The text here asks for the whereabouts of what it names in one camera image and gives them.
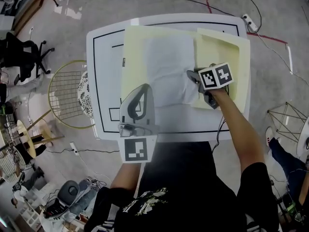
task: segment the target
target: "red tape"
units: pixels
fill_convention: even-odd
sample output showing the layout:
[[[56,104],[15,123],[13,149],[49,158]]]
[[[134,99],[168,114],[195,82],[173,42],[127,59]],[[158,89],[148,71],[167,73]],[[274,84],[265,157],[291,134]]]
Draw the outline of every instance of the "red tape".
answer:
[[[257,36],[256,33],[249,33],[249,32],[247,32],[247,34],[248,34],[248,35],[252,35],[252,36]],[[265,38],[265,39],[277,41],[277,42],[280,42],[280,43],[283,43],[283,44],[288,44],[287,42],[285,42],[285,41],[283,41],[283,40],[279,40],[279,39],[276,39],[276,38],[268,37],[268,36],[266,36],[266,35],[261,35],[261,34],[259,34],[259,35],[260,35],[260,37]]]
[[[209,10],[209,13],[211,13],[211,14],[212,14],[211,7],[209,7],[208,0],[206,0],[206,4],[207,4],[208,10]]]

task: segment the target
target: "white table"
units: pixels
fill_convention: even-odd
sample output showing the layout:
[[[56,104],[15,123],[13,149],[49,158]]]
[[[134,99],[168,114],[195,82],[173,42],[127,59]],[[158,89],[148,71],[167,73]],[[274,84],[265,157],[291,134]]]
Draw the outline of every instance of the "white table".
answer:
[[[123,65],[123,44],[125,28],[129,25],[147,25],[169,27],[180,30],[196,31],[207,28],[223,31],[247,38],[246,28],[238,17],[217,14],[162,14],[134,18],[108,25],[87,34],[87,67],[91,103],[98,136],[101,139],[119,138],[119,107],[121,104],[121,70]],[[244,116],[248,119],[251,96],[249,82],[248,96]],[[221,111],[196,109],[182,106],[182,117],[172,112],[172,106],[166,114],[168,129],[161,131],[159,142],[198,142],[216,140]],[[156,116],[156,122],[163,118]],[[228,127],[223,126],[220,140],[230,139]]]

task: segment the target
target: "metal wire stand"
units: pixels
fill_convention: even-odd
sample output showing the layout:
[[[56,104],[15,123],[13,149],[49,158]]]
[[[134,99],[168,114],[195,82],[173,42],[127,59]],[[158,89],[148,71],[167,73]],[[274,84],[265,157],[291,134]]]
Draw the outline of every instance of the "metal wire stand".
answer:
[[[279,113],[279,112],[274,111],[275,109],[278,109],[278,108],[283,107],[283,106],[284,106],[283,113]],[[289,107],[292,108],[292,110],[295,112],[295,115],[287,114],[287,110],[288,110]],[[277,106],[277,107],[274,107],[274,108],[268,110],[267,113],[269,114],[269,116],[270,116],[270,118],[271,118],[271,120],[272,120],[272,122],[273,122],[273,124],[274,124],[278,134],[280,134],[283,137],[286,137],[286,138],[288,138],[288,139],[298,143],[300,132],[292,132],[290,129],[287,128],[286,125],[284,125],[283,120],[284,120],[285,116],[289,116],[289,117],[292,117],[292,118],[300,119],[302,127],[303,127],[305,122],[306,122],[306,120],[307,120],[307,116],[306,115],[304,115],[302,112],[300,112],[297,108],[295,108],[294,106],[292,106],[288,102],[284,103],[283,105],[280,105],[280,106]],[[277,121],[279,123],[279,127],[278,128],[276,126],[275,121]]]

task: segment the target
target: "floor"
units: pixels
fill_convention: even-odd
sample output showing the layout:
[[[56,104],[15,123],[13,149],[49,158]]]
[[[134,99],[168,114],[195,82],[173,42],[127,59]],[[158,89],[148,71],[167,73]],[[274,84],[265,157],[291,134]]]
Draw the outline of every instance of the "floor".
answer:
[[[250,0],[208,0],[213,7],[241,16],[248,13],[258,24],[259,16]],[[309,80],[307,66],[309,62],[309,24],[301,6],[309,16],[306,0],[254,0],[263,16],[260,34],[288,42],[292,52],[294,72]],[[45,65],[52,73],[63,64],[74,59],[86,60],[86,34],[94,29],[128,20],[135,17],[168,13],[209,13],[206,6],[182,0],[62,0],[55,7],[51,0],[44,1],[43,7],[27,23],[19,34],[21,40],[29,39],[39,43],[47,40],[46,47],[55,47],[56,51],[45,59]],[[249,121],[257,130],[261,141],[265,142],[265,130],[271,125],[267,110],[285,101],[290,101],[304,114],[309,114],[309,87],[299,78],[290,74],[283,61],[274,52],[267,49],[262,41],[255,36],[248,36],[251,41],[251,106]],[[286,61],[289,55],[286,45],[265,39],[265,42]],[[49,109],[47,100],[48,77],[42,86],[28,95],[21,97],[23,104],[18,108],[18,117],[28,122],[36,120]],[[92,129],[74,130],[56,122],[49,115],[47,122],[53,125],[64,139],[55,142],[51,151],[62,151],[75,142],[79,149],[95,149],[102,151],[117,150],[113,141],[97,140]],[[295,155],[296,144],[282,139],[285,149]],[[285,180],[280,166],[269,157],[265,145],[265,156],[269,173],[277,180]],[[62,154],[45,152],[36,158],[36,164],[45,171],[48,181],[61,186],[66,180],[80,181],[87,175],[95,176],[110,185],[118,169],[121,159],[118,153],[82,152],[84,162],[73,152]],[[232,141],[221,141],[214,153],[219,177],[237,192],[240,185],[239,160]],[[275,181],[279,194],[286,191],[285,182]]]

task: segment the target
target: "power strip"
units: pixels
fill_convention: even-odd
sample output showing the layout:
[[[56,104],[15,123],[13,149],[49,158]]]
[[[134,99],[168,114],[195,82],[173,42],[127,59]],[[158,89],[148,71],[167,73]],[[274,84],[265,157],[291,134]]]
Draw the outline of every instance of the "power strip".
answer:
[[[71,145],[72,149],[74,150],[75,155],[79,156],[79,153],[77,151],[77,148],[76,148],[74,142],[70,142],[70,145]]]
[[[248,14],[244,14],[241,19],[243,19],[246,25],[249,27],[251,33],[257,32],[258,28],[256,24],[252,21],[252,19],[248,16]]]

